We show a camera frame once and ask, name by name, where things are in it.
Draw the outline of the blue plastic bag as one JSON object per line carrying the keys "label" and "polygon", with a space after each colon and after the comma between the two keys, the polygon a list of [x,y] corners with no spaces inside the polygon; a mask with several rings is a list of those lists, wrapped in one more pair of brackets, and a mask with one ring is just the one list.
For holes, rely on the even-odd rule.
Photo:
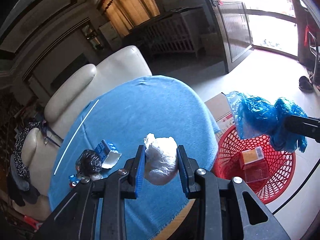
{"label": "blue plastic bag", "polygon": [[308,145],[303,135],[292,133],[284,127],[291,115],[306,118],[306,113],[293,101],[278,98],[274,104],[259,97],[237,91],[226,95],[240,139],[268,135],[276,151],[304,152]]}

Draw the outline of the white plastic bag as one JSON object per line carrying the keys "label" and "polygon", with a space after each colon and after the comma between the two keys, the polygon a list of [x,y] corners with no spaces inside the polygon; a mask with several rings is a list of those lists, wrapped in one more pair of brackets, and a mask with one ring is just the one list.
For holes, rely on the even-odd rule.
{"label": "white plastic bag", "polygon": [[178,172],[176,141],[173,137],[156,138],[154,134],[149,133],[144,139],[144,144],[144,178],[156,186],[166,185]]}

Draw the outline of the dark wooden door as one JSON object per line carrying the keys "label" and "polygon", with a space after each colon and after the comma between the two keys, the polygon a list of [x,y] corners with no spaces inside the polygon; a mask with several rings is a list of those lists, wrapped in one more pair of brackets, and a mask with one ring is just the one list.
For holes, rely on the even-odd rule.
{"label": "dark wooden door", "polygon": [[253,50],[244,0],[205,0],[223,45],[225,72],[230,73]]}

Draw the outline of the white baby crib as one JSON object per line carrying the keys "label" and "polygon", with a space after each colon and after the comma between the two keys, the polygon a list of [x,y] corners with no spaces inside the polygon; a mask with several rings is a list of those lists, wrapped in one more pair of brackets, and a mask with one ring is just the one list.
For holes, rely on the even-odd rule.
{"label": "white baby crib", "polygon": [[203,48],[201,34],[208,27],[203,7],[172,10],[130,30],[127,39],[149,55],[194,53]]}

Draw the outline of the blue white torn carton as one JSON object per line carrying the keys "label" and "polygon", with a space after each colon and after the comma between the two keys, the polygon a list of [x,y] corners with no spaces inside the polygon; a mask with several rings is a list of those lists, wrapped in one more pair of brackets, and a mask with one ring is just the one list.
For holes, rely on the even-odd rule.
{"label": "blue white torn carton", "polygon": [[115,144],[102,140],[94,149],[95,153],[100,157],[102,169],[109,170],[113,168],[121,158],[121,153]]}

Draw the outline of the red plastic mesh basket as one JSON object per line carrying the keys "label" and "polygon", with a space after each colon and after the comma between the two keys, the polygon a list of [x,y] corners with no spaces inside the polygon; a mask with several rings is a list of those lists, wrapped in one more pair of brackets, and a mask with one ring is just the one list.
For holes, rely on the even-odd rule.
{"label": "red plastic mesh basket", "polygon": [[240,177],[245,180],[244,170],[240,167],[240,154],[242,151],[252,150],[258,146],[263,148],[269,177],[262,181],[246,183],[263,203],[268,204],[287,189],[296,168],[296,154],[274,150],[269,143],[269,136],[260,135],[242,140],[238,137],[235,126],[229,128],[219,140],[219,149],[212,172],[222,179]]}

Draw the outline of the yellow box in basket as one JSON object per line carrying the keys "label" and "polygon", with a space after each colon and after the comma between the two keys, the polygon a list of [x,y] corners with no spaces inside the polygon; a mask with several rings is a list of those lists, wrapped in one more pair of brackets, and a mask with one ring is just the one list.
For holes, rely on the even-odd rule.
{"label": "yellow box in basket", "polygon": [[252,150],[242,151],[239,157],[240,167],[245,170],[256,163],[264,160],[264,152],[261,146],[258,146]]}

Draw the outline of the blue table cloth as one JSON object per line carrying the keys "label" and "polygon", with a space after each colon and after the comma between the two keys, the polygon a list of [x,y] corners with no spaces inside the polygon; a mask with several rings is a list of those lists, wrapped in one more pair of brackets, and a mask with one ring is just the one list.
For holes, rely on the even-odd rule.
{"label": "blue table cloth", "polygon": [[[145,76],[126,82],[92,100],[78,115],[57,153],[48,191],[55,209],[70,192],[68,177],[85,149],[106,140],[115,144],[123,168],[144,138],[173,137],[189,158],[210,170],[216,158],[219,128],[207,106],[185,83],[166,76]],[[137,199],[125,202],[128,239],[153,239],[188,204],[180,178],[163,186],[143,181]]]}

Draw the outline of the cream leather sofa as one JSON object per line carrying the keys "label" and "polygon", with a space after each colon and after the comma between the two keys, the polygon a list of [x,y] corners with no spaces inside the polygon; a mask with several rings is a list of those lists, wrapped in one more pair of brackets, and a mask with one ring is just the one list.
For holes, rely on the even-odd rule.
{"label": "cream leather sofa", "polygon": [[[55,132],[49,137],[64,138],[80,112],[95,98],[127,81],[152,74],[136,46],[127,46],[101,61],[77,70],[50,98],[44,118]],[[49,142],[39,128],[31,129],[22,144],[22,163],[29,168],[31,184],[40,192],[35,204],[13,208],[26,216],[44,221],[51,213],[48,190],[59,142]]]}

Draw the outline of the small blue red wrapper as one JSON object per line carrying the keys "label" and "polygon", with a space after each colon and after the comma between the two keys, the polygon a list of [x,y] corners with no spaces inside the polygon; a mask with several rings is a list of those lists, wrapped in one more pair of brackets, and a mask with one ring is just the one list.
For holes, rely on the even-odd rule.
{"label": "small blue red wrapper", "polygon": [[75,188],[77,186],[77,184],[80,182],[80,179],[78,178],[78,176],[76,174],[72,174],[68,177],[69,179],[69,186],[71,188]]}

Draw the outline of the orange window curtain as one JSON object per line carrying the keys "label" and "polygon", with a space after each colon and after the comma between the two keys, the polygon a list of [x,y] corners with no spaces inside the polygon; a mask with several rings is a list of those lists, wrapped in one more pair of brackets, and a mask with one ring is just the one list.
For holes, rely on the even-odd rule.
{"label": "orange window curtain", "polygon": [[100,0],[98,9],[121,37],[160,14],[156,0]]}

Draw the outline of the clear plastic box in basket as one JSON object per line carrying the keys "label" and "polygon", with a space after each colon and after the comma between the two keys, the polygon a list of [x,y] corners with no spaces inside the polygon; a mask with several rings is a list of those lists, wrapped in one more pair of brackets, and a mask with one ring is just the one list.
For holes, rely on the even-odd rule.
{"label": "clear plastic box in basket", "polygon": [[265,180],[269,177],[269,169],[266,161],[257,161],[244,167],[245,181],[253,183]]}

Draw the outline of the cardboard box on floor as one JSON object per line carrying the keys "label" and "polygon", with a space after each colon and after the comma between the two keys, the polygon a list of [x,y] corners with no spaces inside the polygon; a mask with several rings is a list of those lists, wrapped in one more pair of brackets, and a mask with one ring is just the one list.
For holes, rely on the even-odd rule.
{"label": "cardboard box on floor", "polygon": [[234,119],[228,100],[225,94],[220,93],[206,101],[205,104],[220,129],[216,133],[217,141],[219,141],[229,128],[234,127]]}

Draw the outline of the black crumpled plastic bag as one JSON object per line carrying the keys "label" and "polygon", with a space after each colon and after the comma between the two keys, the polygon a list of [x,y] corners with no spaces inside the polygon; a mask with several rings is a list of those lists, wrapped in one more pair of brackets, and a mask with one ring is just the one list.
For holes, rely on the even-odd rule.
{"label": "black crumpled plastic bag", "polygon": [[75,162],[75,169],[78,174],[91,176],[102,170],[102,161],[94,150],[84,150]]}

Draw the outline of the dark shoe on floor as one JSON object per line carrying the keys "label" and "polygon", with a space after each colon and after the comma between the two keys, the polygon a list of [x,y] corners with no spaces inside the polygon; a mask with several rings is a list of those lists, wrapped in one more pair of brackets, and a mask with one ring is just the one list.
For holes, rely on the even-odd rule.
{"label": "dark shoe on floor", "polygon": [[310,82],[309,78],[306,76],[301,76],[299,78],[299,89],[306,93],[312,93],[313,92],[313,85]]}

